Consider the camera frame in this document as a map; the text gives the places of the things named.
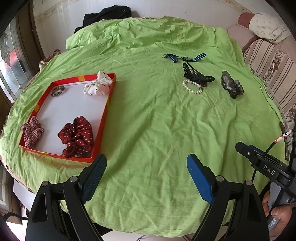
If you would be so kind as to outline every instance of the black cloth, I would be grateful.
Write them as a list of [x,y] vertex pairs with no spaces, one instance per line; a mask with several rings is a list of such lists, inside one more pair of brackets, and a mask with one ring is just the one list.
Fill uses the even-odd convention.
[[131,17],[131,9],[127,6],[112,6],[108,8],[104,8],[99,13],[87,13],[83,18],[83,26],[75,29],[74,33],[78,30],[91,25],[95,22],[98,22],[102,19],[123,19]]

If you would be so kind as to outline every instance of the human hand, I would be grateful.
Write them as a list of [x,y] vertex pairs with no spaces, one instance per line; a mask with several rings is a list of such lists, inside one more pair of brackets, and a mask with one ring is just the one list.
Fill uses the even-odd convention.
[[[267,205],[267,202],[269,200],[269,192],[268,191],[263,198],[262,205],[265,212],[265,216],[267,217],[269,214],[269,207]],[[270,237],[277,237],[281,234],[281,232],[284,230],[284,228],[287,226],[288,222],[290,221],[290,218],[292,216],[292,207],[290,204],[282,205],[279,207],[275,207],[271,211],[271,215],[274,218],[279,218],[279,222],[274,227],[274,229],[269,233]]]

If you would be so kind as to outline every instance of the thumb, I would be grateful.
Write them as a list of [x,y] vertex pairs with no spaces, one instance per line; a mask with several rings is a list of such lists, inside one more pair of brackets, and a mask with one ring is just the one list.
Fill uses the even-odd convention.
[[280,207],[275,207],[271,211],[271,215],[274,218],[280,219],[278,224],[274,227],[274,229],[270,233],[271,237],[276,237],[280,235],[280,233],[284,230],[284,228],[287,226],[288,222],[290,221],[290,218],[292,215],[292,207],[290,204],[282,205]]

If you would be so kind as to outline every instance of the window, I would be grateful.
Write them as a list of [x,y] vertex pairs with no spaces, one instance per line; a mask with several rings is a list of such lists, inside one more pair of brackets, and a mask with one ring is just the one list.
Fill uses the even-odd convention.
[[0,86],[13,103],[33,77],[22,53],[15,17],[0,37]]

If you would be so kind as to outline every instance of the bed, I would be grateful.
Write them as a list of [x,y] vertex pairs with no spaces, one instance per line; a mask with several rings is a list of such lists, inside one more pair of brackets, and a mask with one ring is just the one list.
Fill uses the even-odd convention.
[[[67,39],[66,48],[14,103],[0,155],[6,168],[34,192],[44,180],[58,183],[78,175],[86,163],[23,150],[18,145],[20,126],[51,82],[99,70],[116,73],[101,147],[108,165],[85,205],[102,226],[165,237],[195,232],[208,205],[189,175],[187,156],[195,153],[216,175],[243,182],[253,169],[235,144],[265,150],[281,135],[278,109],[245,64],[240,46],[222,28],[171,17],[106,20],[78,31]],[[165,53],[191,58],[206,53],[192,65],[216,80],[200,95],[189,94],[182,87],[182,61],[163,59]],[[222,88],[223,70],[243,85],[242,96],[231,99]],[[283,142],[271,150],[281,160],[284,153]],[[267,182],[257,174],[254,184],[260,192]]]

